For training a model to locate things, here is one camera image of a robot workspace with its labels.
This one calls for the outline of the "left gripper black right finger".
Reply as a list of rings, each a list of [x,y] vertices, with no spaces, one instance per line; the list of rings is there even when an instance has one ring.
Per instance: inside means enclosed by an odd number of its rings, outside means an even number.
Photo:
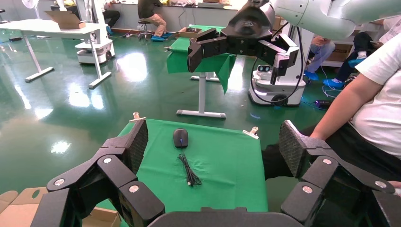
[[[279,150],[298,184],[281,205],[281,212],[310,227],[319,211],[332,201],[353,214],[357,227],[398,227],[400,190],[388,181],[340,158],[323,140],[302,135],[285,120]]]

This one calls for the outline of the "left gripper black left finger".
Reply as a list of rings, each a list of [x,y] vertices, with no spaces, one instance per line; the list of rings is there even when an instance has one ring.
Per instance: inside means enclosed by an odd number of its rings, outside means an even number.
[[[138,178],[148,143],[146,120],[107,139],[88,161],[50,180],[32,221],[34,227],[80,227],[95,206],[109,200],[131,227],[163,215],[162,201]]]

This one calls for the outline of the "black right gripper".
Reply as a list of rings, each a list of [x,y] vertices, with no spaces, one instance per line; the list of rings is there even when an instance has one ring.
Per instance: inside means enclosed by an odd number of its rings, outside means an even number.
[[[270,83],[295,65],[299,47],[283,33],[274,36],[275,11],[268,0],[249,0],[218,32],[211,28],[190,39],[187,68],[195,72],[202,59],[230,53],[255,56],[272,67]]]

